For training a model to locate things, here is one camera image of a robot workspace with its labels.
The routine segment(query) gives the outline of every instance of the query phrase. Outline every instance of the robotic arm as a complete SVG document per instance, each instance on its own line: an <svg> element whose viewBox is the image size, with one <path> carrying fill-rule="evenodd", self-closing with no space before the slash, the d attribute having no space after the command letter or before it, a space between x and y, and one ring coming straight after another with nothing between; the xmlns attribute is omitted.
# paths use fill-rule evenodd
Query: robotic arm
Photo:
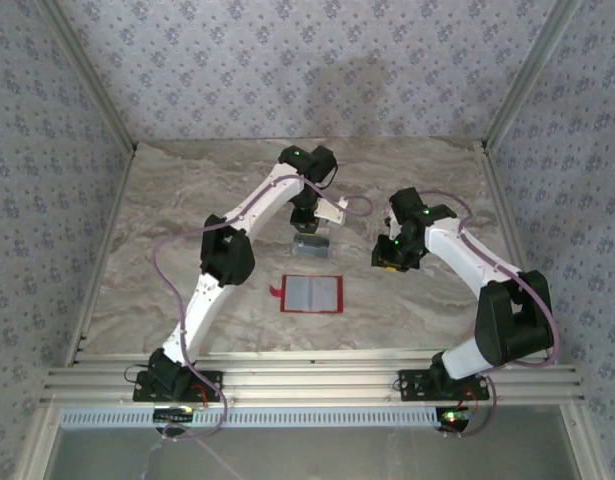
<svg viewBox="0 0 615 480"><path fill-rule="evenodd" d="M319 146L309 153L291 146L283 150L269 176L236 208L223 217L210 215L200 250L201 273L187 306L185 331L188 350L200 346L220 307L254 269L251 247L261 228L288 201L294 204L290 223L298 231L313 233L318 226L319 195L305 187L303 178L322 182L337 166L333 153ZM180 322L149 358L148 381L171 399L181 399L192 382L180 345Z"/></svg>
<svg viewBox="0 0 615 480"><path fill-rule="evenodd" d="M489 251L468 232L459 232L456 214L445 205L428 207L415 188L398 191L390 198L385 220L389 235L379 235L372 252L372 265L406 272L420 268L420 260L433 253L443 259L478 299L474 335L461 345L432 359L431 387L439 392L452 389L461 379L504 365L553 346L547 318L520 287L498 270L517 274L550 306L545 277L537 271L522 272ZM495 262L485 263L470 250L460 235ZM512 304L519 305L516 313Z"/></svg>

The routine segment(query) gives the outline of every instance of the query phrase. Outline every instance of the patterned wallpaper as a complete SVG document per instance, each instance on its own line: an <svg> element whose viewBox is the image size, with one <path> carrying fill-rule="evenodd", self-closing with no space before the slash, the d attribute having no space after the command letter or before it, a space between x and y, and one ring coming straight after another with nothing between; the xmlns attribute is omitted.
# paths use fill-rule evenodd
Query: patterned wallpaper
<svg viewBox="0 0 615 480"><path fill-rule="evenodd" d="M64 360L124 157L33 1L0 1L0 479Z"/></svg>
<svg viewBox="0 0 615 480"><path fill-rule="evenodd" d="M615 475L615 2L583 2L496 157Z"/></svg>
<svg viewBox="0 0 615 480"><path fill-rule="evenodd" d="M134 140L484 136L552 0L60 0Z"/></svg>

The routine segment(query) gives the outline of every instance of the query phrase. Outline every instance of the marble surface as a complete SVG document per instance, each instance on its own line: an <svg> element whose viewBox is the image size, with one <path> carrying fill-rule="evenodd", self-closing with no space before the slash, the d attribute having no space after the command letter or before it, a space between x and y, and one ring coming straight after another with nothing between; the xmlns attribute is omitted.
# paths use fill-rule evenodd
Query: marble surface
<svg viewBox="0 0 615 480"><path fill-rule="evenodd" d="M334 151L340 171L328 190L365 194L370 218L331 228L330 259L291 255L294 229L286 205L254 242L256 268L220 311L201 351L440 348L468 336L476 300L433 255L419 271L390 273L370 266L387 200L396 190L442 188L463 197L476 217L471 231L507 259L504 241L470 141L448 138L237 140L140 144L131 169L102 288L84 344L87 353L150 353L176 325L173 297L149 262L166 236L198 228L205 218L239 204L269 173L278 154L295 143ZM453 201L425 198L428 204ZM160 264L189 300L199 273L200 239L164 249ZM344 312L281 313L269 294L283 274L343 275Z"/></svg>

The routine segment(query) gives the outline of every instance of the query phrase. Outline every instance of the cable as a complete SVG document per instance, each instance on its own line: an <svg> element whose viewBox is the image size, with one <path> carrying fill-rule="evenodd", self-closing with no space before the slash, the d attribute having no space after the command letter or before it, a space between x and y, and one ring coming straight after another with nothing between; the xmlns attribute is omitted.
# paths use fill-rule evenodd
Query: cable
<svg viewBox="0 0 615 480"><path fill-rule="evenodd" d="M197 389L201 396L203 397L203 407L207 408L209 406L209 400L207 400L207 391L205 387L203 387L200 383L196 383L190 387L190 389Z"/></svg>
<svg viewBox="0 0 615 480"><path fill-rule="evenodd" d="M134 363L134 364L132 364L132 365L129 365L129 366L125 369L125 371L123 372L123 377L125 377L125 381L126 381L126 382L129 382L129 383L133 383L134 385L136 385L136 380L129 380L129 379L127 378L127 372L129 371L129 369L130 369L130 368L133 368L133 367L147 368L147 367L148 367L148 365L141 365L141 364L138 364L138 363Z"/></svg>
<svg viewBox="0 0 615 480"><path fill-rule="evenodd" d="M540 298L540 295L538 295L538 293L536 293L536 291L533 288L531 288L527 284L527 282L525 282L522 278L520 278L518 275L516 275L514 272L512 272L508 268L497 264L495 260L490 258L487 254L481 251L478 247L476 247L476 245L474 245L469 240L467 235L465 235L465 233L463 232L463 229L472 220L472 218L474 217L474 214L471 208L469 208L469 205L467 205L467 203L462 198L460 198L458 195L454 195L453 193L449 193L449 192L445 192L443 190L437 190L437 189L423 190L419 192L419 194L421 195L425 195L425 194L442 195L444 197L451 198L452 200L455 200L456 202L458 202L467 211L467 216L461 219L460 223L458 224L458 234L460 235L460 239L463 241L465 246L469 248L469 250L471 250L472 253L474 253L478 258L484 261L487 265L500 270L503 274L508 276L514 282L516 282L516 284L518 284L520 288L525 290L529 294L529 296L532 298L532 300L536 302L536 305L538 305L540 310L543 312L543 315L545 315L545 318L547 318L547 323L549 323L549 328L551 329L551 333L554 338L554 349L552 350L551 355L546 360L540 363L523 362L521 360L516 360L515 362L512 362L512 363L514 363L515 365L520 365L523 367L531 367L531 368L545 368L545 367L548 367L549 365L553 365L556 359L558 358L558 355L560 354L560 333L558 332L558 325L556 324L554 315L549 310L549 307L543 301L543 299Z"/></svg>
<svg viewBox="0 0 615 480"><path fill-rule="evenodd" d="M315 183L313 183L311 180L308 180L307 178L301 177L300 175L296 175L296 174L289 174L289 175L281 175L278 178L272 180L270 183L268 183L267 185L265 185L265 187L263 187L260 192L258 192L252 199L251 201L245 205L245 207L239 212L237 217L231 218L226 220L223 223L219 223L216 225L211 225L211 226L205 226L202 228L197 228L194 230L189 230L187 232L183 232L179 235L175 235L169 238L166 238L164 240L162 240L161 242L159 242L153 249L151 252L151 264L154 267L154 270L156 271L156 275L160 278L160 280L163 282L163 284L165 285L165 287L174 295L175 299L176 299L176 305L178 308L178 321L180 322L180 349L181 349L181 353L182 353L182 357L185 363L185 366L187 368L189 368L189 370L192 372L192 374L198 378L201 382L203 382L205 385L207 385L209 388L211 388L216 395L218 395L218 398L220 399L222 405L223 405L223 412L220 416L220 419L218 420L218 423L212 427L211 429L209 429L208 431L204 432L204 433L199 433L196 435L189 435L189 436L178 436L178 437L169 437L166 432L167 429L169 428L170 425L165 426L165 428L163 428L163 432L162 432L162 436L163 439L165 440L171 440L173 442L178 442L181 440L201 440L203 438L207 438L210 435L213 435L214 433L216 433L218 430L220 430L223 426L223 424L225 423L225 421L227 420L227 412L229 410L229 405L227 402L227 398L225 397L225 394L220 390L220 388L216 387L216 385L213 384L213 382L211 382L207 377L205 377L202 373L200 373L198 370L196 370L196 367L194 366L193 362L189 359L189 355L187 352L187 342L185 339L185 306L183 303L183 299L180 295L180 292L178 291L178 289L174 286L173 283L171 283L171 281L169 281L169 279L165 276L165 274L162 272L162 270L160 269L160 267L158 266L158 253L160 252L160 250L162 250L165 246L172 244L173 242L176 242L178 240L181 240L183 238L191 238L191 237L198 237L206 232L211 232L213 230L219 230L221 228L227 227L229 225L232 225L233 223L236 223L240 218L242 218L255 204L256 202L258 202L269 190L271 190L272 188L274 188L279 182L283 182L285 180L300 180L301 182L303 182L304 184L307 184L308 186L310 186L316 193L318 193L324 200L328 201L329 203L332 204L332 206L334 208L336 208L337 210L347 214L347 215L354 215L354 216L358 216L358 217L367 217L369 215L371 215L371 213L374 210L374 205L371 202L371 200L369 198L367 198L364 195L349 195L346 198L348 200L353 200L353 199L362 199L363 201L365 201L365 203L368 204L369 209L365 212L358 212L355 210L352 210L350 208L345 208L345 207L341 207L336 200L334 200L333 198L331 198L329 195L327 195L323 189L321 187L318 187Z"/></svg>
<svg viewBox="0 0 615 480"><path fill-rule="evenodd" d="M336 166L334 167L334 173L329 179L329 182L327 182L327 185L319 185L319 187L323 190L325 190L326 188L329 188L329 186L334 182L334 178L336 178L337 173L338 173L338 164L336 164Z"/></svg>
<svg viewBox="0 0 615 480"><path fill-rule="evenodd" d="M469 394L471 399L474 401L474 411L471 412L472 415L473 415L474 413L476 413L478 411L478 397L476 397L476 394L474 393L474 391L471 388L469 388L469 387L465 387L465 389L463 390L463 395L465 395L467 393ZM454 410L458 410L460 407L462 407L463 403L465 403L464 399L461 400L460 402L458 402L458 405L456 405L454 407Z"/></svg>

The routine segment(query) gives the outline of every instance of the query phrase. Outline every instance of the glass panel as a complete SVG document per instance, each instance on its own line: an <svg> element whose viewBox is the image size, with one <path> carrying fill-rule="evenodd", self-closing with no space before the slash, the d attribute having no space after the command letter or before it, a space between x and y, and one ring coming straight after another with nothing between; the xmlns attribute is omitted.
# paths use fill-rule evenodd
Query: glass panel
<svg viewBox="0 0 615 480"><path fill-rule="evenodd" d="M233 428L205 444L213 454L162 442L151 428L62 430L45 479L580 478L558 408L501 408L473 438L422 428Z"/></svg>

